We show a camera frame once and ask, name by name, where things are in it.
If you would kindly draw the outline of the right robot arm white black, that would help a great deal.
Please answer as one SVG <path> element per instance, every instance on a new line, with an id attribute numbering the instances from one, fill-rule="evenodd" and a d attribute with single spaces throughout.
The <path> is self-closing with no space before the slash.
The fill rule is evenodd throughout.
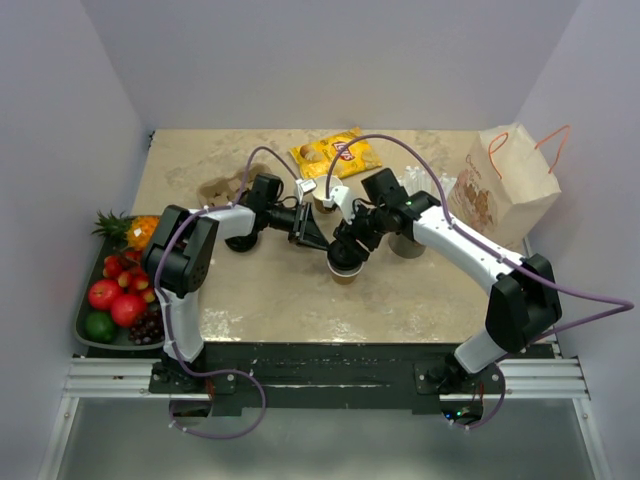
<path id="1" fill-rule="evenodd" d="M 483 328 L 461 343 L 425 374 L 439 393 L 469 392 L 481 372 L 508 354 L 516 354 L 562 316 L 550 262 L 505 249 L 458 222 L 433 195 L 408 194 L 384 169 L 362 185 L 361 203 L 346 186 L 329 187 L 322 203 L 337 209 L 342 220 L 327 252 L 331 272 L 341 277 L 360 273 L 385 235 L 400 236 L 428 247 L 464 271 L 488 295 Z"/>

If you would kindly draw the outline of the black coffee cup lid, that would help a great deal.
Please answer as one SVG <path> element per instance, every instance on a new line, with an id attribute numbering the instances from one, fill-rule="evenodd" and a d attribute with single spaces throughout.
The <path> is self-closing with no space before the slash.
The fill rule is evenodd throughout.
<path id="1" fill-rule="evenodd" d="M 344 275 L 357 273 L 369 259 L 369 252 L 358 242 L 341 242 L 334 240 L 327 250 L 329 267 Z"/>

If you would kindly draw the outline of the brown paper cup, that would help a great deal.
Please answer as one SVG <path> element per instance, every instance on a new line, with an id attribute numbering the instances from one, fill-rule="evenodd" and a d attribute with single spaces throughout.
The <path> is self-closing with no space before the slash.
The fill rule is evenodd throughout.
<path id="1" fill-rule="evenodd" d="M 322 214 L 329 214 L 333 211 L 333 207 L 329 208 L 324 205 L 326 199 L 326 187 L 332 190 L 334 187 L 342 186 L 343 182 L 336 176 L 321 175 L 314 179 L 316 188 L 312 192 L 313 204 L 316 210 Z"/>
<path id="2" fill-rule="evenodd" d="M 360 272 L 362 271 L 363 264 L 359 263 L 356 266 L 339 267 L 331 262 L 327 263 L 332 280 L 338 285 L 352 284 Z"/>

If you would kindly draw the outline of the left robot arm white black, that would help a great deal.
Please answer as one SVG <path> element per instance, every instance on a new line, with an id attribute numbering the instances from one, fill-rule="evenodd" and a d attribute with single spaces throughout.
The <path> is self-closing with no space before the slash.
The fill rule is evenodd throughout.
<path id="1" fill-rule="evenodd" d="M 142 266 L 153 280 L 164 327 L 161 360 L 152 378 L 184 392 L 196 392 L 207 380 L 204 340 L 200 333 L 199 290 L 205 283 L 218 240 L 239 253 L 251 250 L 259 233 L 272 228 L 287 234 L 288 241 L 325 251 L 329 243 L 315 222 L 312 205 L 303 197 L 317 188 L 313 180 L 297 180 L 294 205 L 281 198 L 280 177 L 263 173 L 252 186 L 221 206 L 188 210 L 165 208 Z"/>

